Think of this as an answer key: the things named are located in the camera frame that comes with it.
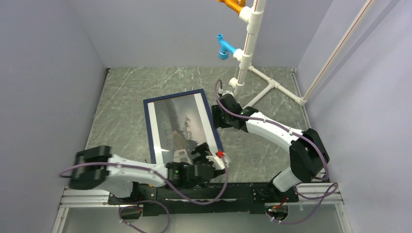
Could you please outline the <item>blue picture frame with photo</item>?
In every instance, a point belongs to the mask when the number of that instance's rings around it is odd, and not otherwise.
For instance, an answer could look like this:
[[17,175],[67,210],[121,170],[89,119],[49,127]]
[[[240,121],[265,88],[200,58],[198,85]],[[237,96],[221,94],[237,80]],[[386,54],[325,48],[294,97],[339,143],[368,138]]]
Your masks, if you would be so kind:
[[196,89],[143,100],[151,163],[192,163],[191,151],[207,143],[223,150],[206,93]]

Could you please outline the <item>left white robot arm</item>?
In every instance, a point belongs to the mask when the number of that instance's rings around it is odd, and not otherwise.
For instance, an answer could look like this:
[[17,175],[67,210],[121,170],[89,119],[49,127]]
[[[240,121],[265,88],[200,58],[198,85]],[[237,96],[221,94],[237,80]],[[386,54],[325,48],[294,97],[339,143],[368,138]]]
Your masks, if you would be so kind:
[[137,162],[111,153],[110,146],[80,151],[69,168],[69,188],[105,190],[128,204],[140,199],[139,185],[169,189],[186,189],[206,184],[226,173],[230,159],[219,150],[212,153],[207,143],[197,146],[192,163],[168,162],[150,164]]

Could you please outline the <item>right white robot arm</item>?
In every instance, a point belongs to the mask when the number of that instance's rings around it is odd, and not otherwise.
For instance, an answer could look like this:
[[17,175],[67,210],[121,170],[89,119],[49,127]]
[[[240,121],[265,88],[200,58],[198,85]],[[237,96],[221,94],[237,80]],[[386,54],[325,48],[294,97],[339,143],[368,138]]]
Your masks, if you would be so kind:
[[242,108],[230,94],[220,96],[211,107],[214,128],[234,128],[261,136],[288,152],[290,166],[268,183],[268,196],[280,201],[288,190],[309,183],[327,169],[329,155],[319,134],[312,128],[295,129],[266,117],[253,108]]

